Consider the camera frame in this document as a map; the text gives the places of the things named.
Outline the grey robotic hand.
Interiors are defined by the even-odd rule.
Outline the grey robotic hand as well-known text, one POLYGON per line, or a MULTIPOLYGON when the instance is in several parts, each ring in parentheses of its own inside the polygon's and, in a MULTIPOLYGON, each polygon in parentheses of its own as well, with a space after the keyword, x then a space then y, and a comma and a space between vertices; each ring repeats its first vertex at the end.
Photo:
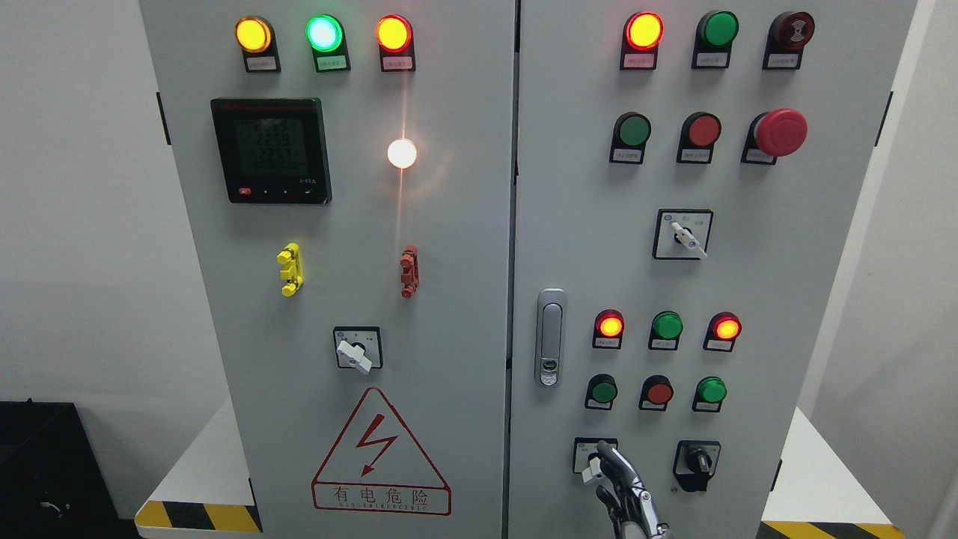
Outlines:
POLYGON ((599 467, 614 489, 599 485, 597 498, 608 508, 616 538, 674 538, 670 526, 661 520, 650 491, 634 466, 605 440, 597 443, 599 467))

